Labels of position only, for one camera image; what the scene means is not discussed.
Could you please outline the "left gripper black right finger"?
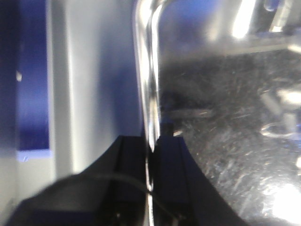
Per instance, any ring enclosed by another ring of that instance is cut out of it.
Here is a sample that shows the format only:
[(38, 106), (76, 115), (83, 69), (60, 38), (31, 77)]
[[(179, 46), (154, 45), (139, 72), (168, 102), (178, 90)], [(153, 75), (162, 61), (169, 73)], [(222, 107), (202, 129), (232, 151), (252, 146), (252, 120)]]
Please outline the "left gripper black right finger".
[(245, 226), (192, 158), (182, 137), (161, 136), (152, 156), (154, 191), (182, 226)]

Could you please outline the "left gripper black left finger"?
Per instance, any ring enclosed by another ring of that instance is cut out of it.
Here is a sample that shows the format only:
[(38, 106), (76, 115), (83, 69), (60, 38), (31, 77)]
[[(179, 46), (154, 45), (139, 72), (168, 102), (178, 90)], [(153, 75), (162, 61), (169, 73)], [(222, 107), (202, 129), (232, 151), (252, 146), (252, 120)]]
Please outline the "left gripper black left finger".
[(135, 226), (145, 196), (145, 143), (120, 136), (79, 174), (62, 178), (18, 205), (8, 226)]

